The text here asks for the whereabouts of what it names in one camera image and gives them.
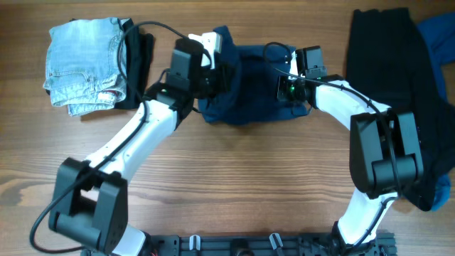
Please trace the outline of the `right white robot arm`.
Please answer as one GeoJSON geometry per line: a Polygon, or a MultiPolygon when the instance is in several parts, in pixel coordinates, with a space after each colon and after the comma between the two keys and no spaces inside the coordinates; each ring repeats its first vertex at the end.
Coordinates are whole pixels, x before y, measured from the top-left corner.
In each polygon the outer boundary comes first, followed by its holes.
{"type": "Polygon", "coordinates": [[[376,102],[337,75],[327,75],[318,46],[287,49],[289,66],[279,77],[277,99],[307,103],[350,132],[349,170],[355,185],[333,238],[344,251],[376,239],[389,207],[423,175],[423,160],[412,112],[376,102]]]}

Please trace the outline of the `navy blue shorts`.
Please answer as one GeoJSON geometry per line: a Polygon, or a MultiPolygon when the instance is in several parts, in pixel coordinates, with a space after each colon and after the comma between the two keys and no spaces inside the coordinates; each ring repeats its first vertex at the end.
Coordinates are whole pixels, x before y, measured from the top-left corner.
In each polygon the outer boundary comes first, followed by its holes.
{"type": "Polygon", "coordinates": [[[234,67],[235,74],[229,92],[198,101],[198,109],[207,123],[243,125],[294,119],[309,113],[303,104],[277,100],[280,73],[275,68],[290,71],[286,59],[296,50],[294,46],[288,50],[269,46],[270,64],[266,64],[263,45],[235,45],[227,26],[219,26],[213,31],[222,37],[222,61],[234,67]]]}

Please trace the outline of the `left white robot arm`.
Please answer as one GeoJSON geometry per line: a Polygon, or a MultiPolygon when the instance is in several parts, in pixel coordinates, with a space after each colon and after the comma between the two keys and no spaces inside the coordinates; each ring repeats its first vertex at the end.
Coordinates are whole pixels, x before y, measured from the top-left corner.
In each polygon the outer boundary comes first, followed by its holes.
{"type": "Polygon", "coordinates": [[[229,90],[222,37],[176,41],[166,79],[151,86],[130,121],[84,161],[59,167],[48,227],[100,255],[156,255],[150,235],[128,224],[127,188],[150,153],[192,112],[196,99],[229,90]]]}

